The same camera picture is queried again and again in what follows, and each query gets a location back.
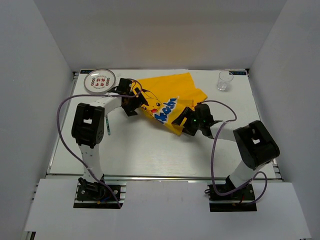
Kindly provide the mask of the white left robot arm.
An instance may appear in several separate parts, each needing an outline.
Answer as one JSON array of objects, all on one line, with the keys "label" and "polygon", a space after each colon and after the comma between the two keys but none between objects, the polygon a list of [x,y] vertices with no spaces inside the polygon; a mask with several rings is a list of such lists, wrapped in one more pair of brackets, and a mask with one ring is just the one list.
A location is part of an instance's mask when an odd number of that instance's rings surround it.
[{"label": "white left robot arm", "polygon": [[105,196],[106,187],[101,184],[104,173],[100,163],[100,143],[105,135],[106,117],[117,108],[122,108],[128,117],[136,116],[136,109],[147,100],[142,94],[140,82],[131,78],[121,78],[119,84],[92,103],[79,103],[71,128],[84,167],[83,179],[92,183],[88,193],[99,200]]}]

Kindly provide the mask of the yellow Pikachu cloth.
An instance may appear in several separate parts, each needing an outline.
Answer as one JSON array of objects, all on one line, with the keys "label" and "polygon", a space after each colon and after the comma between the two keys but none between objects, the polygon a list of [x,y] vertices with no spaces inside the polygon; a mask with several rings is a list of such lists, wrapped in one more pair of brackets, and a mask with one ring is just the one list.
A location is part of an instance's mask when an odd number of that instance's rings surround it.
[{"label": "yellow Pikachu cloth", "polygon": [[140,108],[146,117],[155,119],[172,133],[181,135],[182,125],[173,125],[186,107],[195,109],[207,95],[195,86],[190,73],[139,79],[147,104]]}]

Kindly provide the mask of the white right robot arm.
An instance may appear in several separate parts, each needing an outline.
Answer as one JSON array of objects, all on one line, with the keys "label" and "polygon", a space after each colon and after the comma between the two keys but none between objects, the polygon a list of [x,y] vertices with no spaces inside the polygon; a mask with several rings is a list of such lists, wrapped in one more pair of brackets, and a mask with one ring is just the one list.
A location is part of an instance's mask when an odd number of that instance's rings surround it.
[{"label": "white right robot arm", "polygon": [[275,140],[260,120],[255,120],[237,129],[224,128],[228,123],[237,120],[235,115],[231,120],[215,120],[210,107],[199,103],[192,110],[186,107],[172,122],[174,126],[182,126],[183,132],[194,136],[197,131],[210,139],[213,146],[210,160],[211,178],[214,180],[214,154],[218,139],[235,142],[241,157],[237,168],[225,179],[225,192],[214,191],[219,196],[227,195],[236,200],[244,193],[244,188],[258,174],[260,169],[280,155],[280,149]]}]

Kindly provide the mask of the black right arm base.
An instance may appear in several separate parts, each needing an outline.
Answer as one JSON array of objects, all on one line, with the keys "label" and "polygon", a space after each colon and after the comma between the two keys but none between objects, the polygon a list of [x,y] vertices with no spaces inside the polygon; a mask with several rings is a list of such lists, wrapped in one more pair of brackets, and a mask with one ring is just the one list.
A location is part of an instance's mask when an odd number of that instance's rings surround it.
[{"label": "black right arm base", "polygon": [[204,191],[209,198],[209,209],[212,213],[231,213],[231,212],[256,212],[256,203],[251,203],[256,199],[253,186],[247,185],[230,195],[219,196],[215,193],[213,185],[208,185]]}]

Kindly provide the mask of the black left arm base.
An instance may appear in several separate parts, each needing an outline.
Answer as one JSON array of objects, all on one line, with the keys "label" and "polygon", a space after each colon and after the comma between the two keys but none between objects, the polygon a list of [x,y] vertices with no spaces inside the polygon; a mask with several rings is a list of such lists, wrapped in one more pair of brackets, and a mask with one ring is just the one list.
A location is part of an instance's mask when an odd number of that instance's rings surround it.
[{"label": "black left arm base", "polygon": [[109,185],[110,190],[98,182],[78,179],[73,207],[75,209],[116,209],[124,203],[125,186]]}]

